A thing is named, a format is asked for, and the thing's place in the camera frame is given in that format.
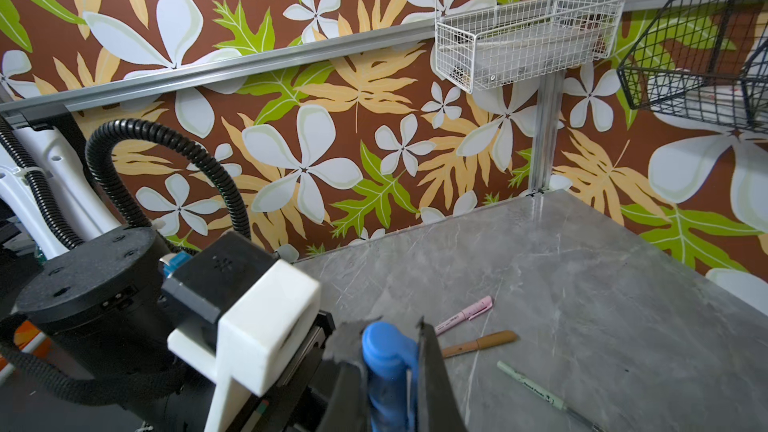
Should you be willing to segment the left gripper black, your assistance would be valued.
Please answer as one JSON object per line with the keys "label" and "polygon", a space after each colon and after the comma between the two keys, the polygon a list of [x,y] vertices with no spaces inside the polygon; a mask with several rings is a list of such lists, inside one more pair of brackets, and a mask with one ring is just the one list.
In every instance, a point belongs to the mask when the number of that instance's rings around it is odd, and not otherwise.
{"label": "left gripper black", "polygon": [[275,384],[262,396],[252,395],[229,426],[231,431],[314,431],[330,400],[336,378],[323,363],[327,339],[335,330],[331,313],[320,311]]}

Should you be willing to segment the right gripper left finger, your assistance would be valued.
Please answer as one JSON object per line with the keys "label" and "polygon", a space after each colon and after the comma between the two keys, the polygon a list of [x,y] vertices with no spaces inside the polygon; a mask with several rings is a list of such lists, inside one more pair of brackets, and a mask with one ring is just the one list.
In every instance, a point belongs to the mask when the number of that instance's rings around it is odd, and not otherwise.
{"label": "right gripper left finger", "polygon": [[338,375],[317,431],[372,430],[362,336],[365,329],[379,319],[343,322],[326,341],[322,361],[336,366]]}

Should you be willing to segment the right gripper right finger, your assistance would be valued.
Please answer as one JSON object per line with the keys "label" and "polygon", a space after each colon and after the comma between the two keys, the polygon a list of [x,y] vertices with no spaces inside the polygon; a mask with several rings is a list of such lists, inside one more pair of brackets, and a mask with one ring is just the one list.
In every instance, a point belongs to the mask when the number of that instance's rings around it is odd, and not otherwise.
{"label": "right gripper right finger", "polygon": [[424,318],[419,321],[417,329],[416,430],[466,432],[435,329]]}

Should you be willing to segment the blue pen cap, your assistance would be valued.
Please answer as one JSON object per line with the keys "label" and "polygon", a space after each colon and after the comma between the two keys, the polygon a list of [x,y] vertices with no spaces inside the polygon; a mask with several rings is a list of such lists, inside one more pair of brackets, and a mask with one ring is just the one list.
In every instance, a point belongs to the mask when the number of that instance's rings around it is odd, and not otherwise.
{"label": "blue pen cap", "polygon": [[373,431],[415,431],[418,345],[388,322],[368,325],[362,335]]}

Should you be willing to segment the green pen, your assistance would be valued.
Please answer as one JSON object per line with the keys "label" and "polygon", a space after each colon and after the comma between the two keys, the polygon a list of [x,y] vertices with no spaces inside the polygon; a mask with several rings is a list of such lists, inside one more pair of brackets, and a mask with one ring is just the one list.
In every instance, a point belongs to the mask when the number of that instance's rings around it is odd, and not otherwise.
{"label": "green pen", "polygon": [[569,415],[570,417],[572,417],[582,425],[588,427],[591,431],[605,432],[605,430],[596,422],[585,417],[583,414],[579,413],[570,405],[568,405],[562,398],[554,395],[552,392],[546,390],[543,386],[535,383],[529,377],[522,374],[521,372],[519,372],[509,364],[503,361],[498,361],[496,366],[499,370],[504,372],[506,375],[513,378],[517,382],[521,383],[524,387],[526,387],[528,390],[534,393],[537,397],[541,398],[542,400],[544,400],[545,402],[547,402],[557,410],[560,410],[565,414]]}

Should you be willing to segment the brown pen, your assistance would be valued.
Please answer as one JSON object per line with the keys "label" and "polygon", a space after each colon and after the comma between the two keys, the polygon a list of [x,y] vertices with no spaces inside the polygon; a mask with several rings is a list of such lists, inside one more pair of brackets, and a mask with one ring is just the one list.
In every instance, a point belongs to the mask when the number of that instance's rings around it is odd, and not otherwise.
{"label": "brown pen", "polygon": [[443,358],[451,358],[471,352],[481,351],[501,345],[513,343],[518,340],[518,335],[510,330],[504,330],[479,337],[462,344],[446,347],[441,351]]}

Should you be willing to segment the pink pen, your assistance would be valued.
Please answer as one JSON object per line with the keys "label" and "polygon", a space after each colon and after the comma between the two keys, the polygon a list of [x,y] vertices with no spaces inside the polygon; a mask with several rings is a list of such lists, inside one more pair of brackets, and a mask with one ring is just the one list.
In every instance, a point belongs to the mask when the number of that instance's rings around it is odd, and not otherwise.
{"label": "pink pen", "polygon": [[493,298],[491,296],[485,296],[479,301],[473,303],[472,305],[467,306],[466,308],[457,312],[453,316],[441,322],[438,326],[434,328],[435,334],[437,336],[440,336],[441,334],[456,327],[457,325],[465,321],[471,321],[474,318],[479,317],[480,315],[488,312],[492,307],[493,307]]}

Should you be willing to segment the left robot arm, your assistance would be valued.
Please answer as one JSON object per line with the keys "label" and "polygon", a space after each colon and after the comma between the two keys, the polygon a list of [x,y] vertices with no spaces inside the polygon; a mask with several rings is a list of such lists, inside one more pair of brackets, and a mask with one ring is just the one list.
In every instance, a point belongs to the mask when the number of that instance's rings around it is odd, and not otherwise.
{"label": "left robot arm", "polygon": [[[189,254],[156,230],[112,160],[127,140],[186,158],[232,229]],[[251,240],[231,174],[157,122],[113,120],[85,147],[123,224],[48,260],[1,323],[2,356],[52,396],[120,406],[155,431],[322,431],[335,370],[319,286]]]}

